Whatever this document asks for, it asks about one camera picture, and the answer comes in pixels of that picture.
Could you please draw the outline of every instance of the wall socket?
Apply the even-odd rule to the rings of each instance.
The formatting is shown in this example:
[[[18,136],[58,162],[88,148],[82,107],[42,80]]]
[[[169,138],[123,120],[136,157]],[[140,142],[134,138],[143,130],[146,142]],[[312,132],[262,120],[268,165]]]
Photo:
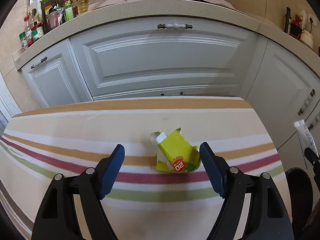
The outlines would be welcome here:
[[[310,18],[312,18],[312,20],[313,20],[312,25],[317,26],[317,17],[314,16],[314,15],[312,15],[311,13],[309,13],[309,14],[308,14],[308,22],[309,22],[309,23],[311,23],[311,22],[310,22]]]

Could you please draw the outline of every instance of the striped tablecloth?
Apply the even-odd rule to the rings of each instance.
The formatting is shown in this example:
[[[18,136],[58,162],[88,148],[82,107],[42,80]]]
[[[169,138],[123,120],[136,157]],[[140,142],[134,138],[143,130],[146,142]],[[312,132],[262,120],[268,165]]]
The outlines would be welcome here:
[[[230,166],[253,175],[268,172],[291,215],[284,170],[269,134],[246,101],[229,97],[108,100],[16,115],[0,141],[0,201],[30,239],[54,175],[95,167],[121,143],[124,164],[102,200],[119,240],[206,239],[223,200],[203,166],[189,174],[155,170],[150,134],[170,134],[179,127],[192,145],[208,142]],[[78,196],[75,201],[78,207]],[[90,239],[81,211],[78,216],[84,238]]]

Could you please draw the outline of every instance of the tube of cream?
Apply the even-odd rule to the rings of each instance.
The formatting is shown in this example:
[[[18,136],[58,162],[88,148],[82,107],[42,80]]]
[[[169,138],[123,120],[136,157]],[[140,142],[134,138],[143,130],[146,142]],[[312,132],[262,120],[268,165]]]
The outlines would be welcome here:
[[[315,141],[313,140],[313,136],[310,133],[308,127],[306,126],[304,120],[294,122],[293,125],[297,130],[297,135],[300,141],[303,157],[304,157],[304,151],[307,148],[310,148],[311,150],[313,150],[313,152],[319,157]]]

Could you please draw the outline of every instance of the power cord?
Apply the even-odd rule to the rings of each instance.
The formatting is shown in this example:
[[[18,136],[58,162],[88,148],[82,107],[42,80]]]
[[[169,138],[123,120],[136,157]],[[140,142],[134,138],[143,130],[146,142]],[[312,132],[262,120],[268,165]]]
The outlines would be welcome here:
[[[311,34],[311,32],[312,32],[312,23],[313,23],[313,19],[310,17],[310,25],[311,25],[311,30],[310,30],[310,34]]]

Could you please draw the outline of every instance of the red circular label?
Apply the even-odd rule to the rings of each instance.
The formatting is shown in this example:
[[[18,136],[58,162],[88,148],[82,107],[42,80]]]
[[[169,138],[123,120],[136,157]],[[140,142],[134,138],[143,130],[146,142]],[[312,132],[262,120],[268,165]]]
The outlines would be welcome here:
[[[186,162],[184,160],[182,160],[182,159],[175,160],[172,163],[172,166],[173,166],[173,168],[175,169],[176,172],[183,172],[187,168]]]

